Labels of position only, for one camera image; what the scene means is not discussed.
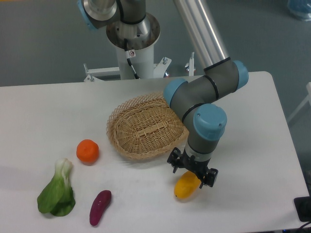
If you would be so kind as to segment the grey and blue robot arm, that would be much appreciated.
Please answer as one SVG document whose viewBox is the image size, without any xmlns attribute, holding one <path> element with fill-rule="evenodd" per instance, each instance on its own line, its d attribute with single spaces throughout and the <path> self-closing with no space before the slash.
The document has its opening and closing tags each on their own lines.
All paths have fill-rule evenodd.
<svg viewBox="0 0 311 233">
<path fill-rule="evenodd" d="M 205 73 L 192 82 L 175 79 L 164 89 L 165 101 L 189 131 L 185 149 L 173 149 L 168 163 L 194 173 L 202 185 L 213 186 L 218 170 L 208 163 L 227 123 L 224 110 L 214 102 L 245 86 L 248 70 L 228 55 L 204 0 L 176 0 L 174 4 Z M 155 76 L 154 44 L 160 26 L 146 11 L 145 1 L 80 0 L 77 5 L 89 28 L 106 28 L 123 80 Z"/>
</svg>

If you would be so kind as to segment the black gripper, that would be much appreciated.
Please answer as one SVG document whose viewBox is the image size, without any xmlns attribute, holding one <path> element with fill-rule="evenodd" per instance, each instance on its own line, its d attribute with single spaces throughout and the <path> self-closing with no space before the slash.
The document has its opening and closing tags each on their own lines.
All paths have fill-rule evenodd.
<svg viewBox="0 0 311 233">
<path fill-rule="evenodd" d="M 211 168 L 208 170 L 207 166 L 209 160 L 203 162 L 196 161 L 194 159 L 194 155 L 191 157 L 186 154 L 182 155 L 180 149 L 177 147 L 171 151 L 167 159 L 167 163 L 172 166 L 173 173 L 175 173 L 179 168 L 185 168 L 194 173 L 197 178 L 201 180 L 201 184 L 199 186 L 200 189 L 202 189 L 204 185 L 213 187 L 218 176 L 217 169 Z"/>
</svg>

